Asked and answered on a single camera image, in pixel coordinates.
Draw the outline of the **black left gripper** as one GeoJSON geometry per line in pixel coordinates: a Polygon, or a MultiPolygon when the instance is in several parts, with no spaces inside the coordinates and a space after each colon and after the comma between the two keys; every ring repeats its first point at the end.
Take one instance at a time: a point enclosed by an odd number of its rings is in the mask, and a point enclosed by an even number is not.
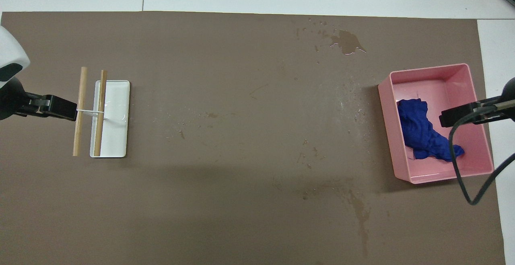
{"type": "Polygon", "coordinates": [[[0,89],[0,120],[9,118],[23,105],[24,115],[68,121],[77,118],[76,103],[51,94],[26,93],[20,80],[13,77],[0,89]]]}

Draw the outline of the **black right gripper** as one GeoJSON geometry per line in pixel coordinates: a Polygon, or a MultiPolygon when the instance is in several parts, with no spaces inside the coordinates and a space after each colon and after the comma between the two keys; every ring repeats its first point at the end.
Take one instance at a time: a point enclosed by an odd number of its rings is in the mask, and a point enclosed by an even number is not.
{"type": "MultiPolygon", "coordinates": [[[[458,120],[475,112],[477,109],[486,106],[493,106],[497,102],[498,98],[488,98],[480,101],[471,102],[465,105],[457,106],[452,109],[447,109],[441,112],[439,116],[439,121],[441,127],[453,127],[458,120]]],[[[502,105],[501,112],[499,111],[491,111],[489,113],[482,112],[482,114],[477,115],[470,120],[466,121],[465,124],[484,124],[493,121],[497,121],[498,119],[502,120],[503,115],[507,118],[511,119],[515,122],[515,78],[510,79],[502,90],[502,94],[500,97],[500,103],[508,104],[502,105]]]]}

